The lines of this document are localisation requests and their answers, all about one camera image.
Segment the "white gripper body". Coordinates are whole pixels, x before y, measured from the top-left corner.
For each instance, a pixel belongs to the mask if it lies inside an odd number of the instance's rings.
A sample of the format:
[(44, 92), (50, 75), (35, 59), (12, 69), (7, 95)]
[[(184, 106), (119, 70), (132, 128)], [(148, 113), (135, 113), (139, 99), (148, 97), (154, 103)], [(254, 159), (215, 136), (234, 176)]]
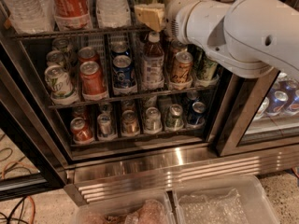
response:
[(192, 12), (211, 0), (170, 0), (165, 8), (166, 30), (168, 34), (183, 44), (205, 45), (208, 34), (201, 34), (199, 19), (204, 12), (200, 12), (193, 21), (189, 21)]

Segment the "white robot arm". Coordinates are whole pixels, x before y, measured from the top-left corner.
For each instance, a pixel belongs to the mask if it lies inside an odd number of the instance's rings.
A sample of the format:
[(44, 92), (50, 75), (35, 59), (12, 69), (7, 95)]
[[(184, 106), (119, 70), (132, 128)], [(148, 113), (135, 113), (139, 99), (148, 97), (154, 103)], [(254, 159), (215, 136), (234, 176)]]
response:
[(200, 47), (239, 77), (262, 77), (276, 68), (299, 78), (299, 12), (278, 0), (163, 0), (136, 5), (135, 16)]

